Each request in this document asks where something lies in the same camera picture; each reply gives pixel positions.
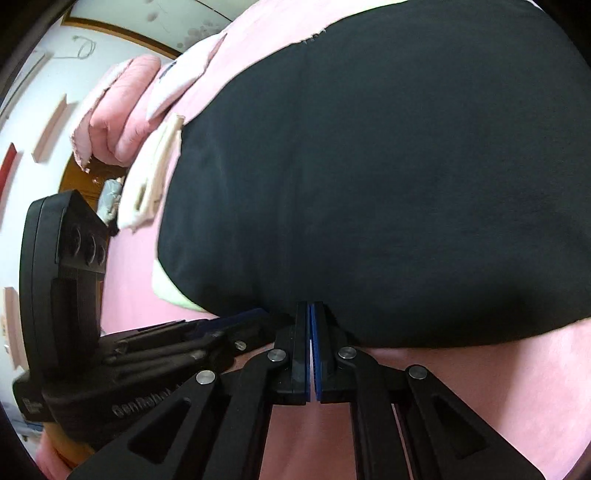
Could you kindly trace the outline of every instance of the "wooden frame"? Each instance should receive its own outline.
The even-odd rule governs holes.
[[[177,58],[181,52],[174,48],[164,45],[157,40],[146,37],[140,33],[127,30],[126,28],[117,27],[99,20],[89,20],[87,18],[78,18],[71,16],[73,6],[70,7],[65,13],[61,24],[69,27],[87,28],[88,30],[95,30],[97,32],[108,33],[109,35],[115,35],[119,38],[132,41],[138,45],[154,50],[156,53],[160,53],[169,59]]]

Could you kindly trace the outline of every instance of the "silver screw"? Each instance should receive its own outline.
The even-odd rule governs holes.
[[[357,350],[355,350],[352,346],[344,346],[339,350],[339,357],[344,358],[345,360],[351,360],[357,356]]]
[[[427,378],[427,369],[422,365],[413,365],[408,369],[408,374],[415,380],[424,380]]]
[[[271,362],[281,362],[285,360],[287,353],[285,350],[281,350],[280,348],[274,348],[273,350],[269,350],[267,354],[267,358],[271,360]]]
[[[216,374],[211,370],[201,370],[195,377],[195,380],[197,380],[197,383],[200,385],[209,385],[215,379]]]
[[[240,350],[241,352],[246,350],[246,342],[243,342],[242,340],[236,340],[234,346],[236,347],[236,350]]]

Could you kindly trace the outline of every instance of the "black cloth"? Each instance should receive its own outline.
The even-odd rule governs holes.
[[[158,257],[217,314],[328,304],[364,345],[591,315],[591,69],[523,0],[410,0],[234,78],[183,130]]]

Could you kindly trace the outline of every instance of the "pink bedsheet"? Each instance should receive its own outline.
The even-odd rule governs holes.
[[[226,40],[203,77],[171,111],[184,115],[188,122],[228,81],[259,59],[343,17],[388,3],[261,0],[228,26]],[[167,180],[178,149],[171,155]],[[152,225],[136,233],[122,231],[111,240],[102,313],[102,327],[108,333],[206,316],[167,304],[152,292],[161,215],[162,208]],[[537,338],[497,346],[372,353],[380,362],[398,368],[426,365],[548,480],[560,480],[591,440],[590,346],[591,320],[584,320]],[[275,408],[261,478],[353,479],[349,432],[344,405]]]

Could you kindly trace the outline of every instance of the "light green fabric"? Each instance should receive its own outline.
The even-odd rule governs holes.
[[[152,290],[157,297],[178,305],[184,309],[197,310],[198,312],[205,312],[199,305],[194,304],[170,280],[158,259],[154,260],[152,268]]]

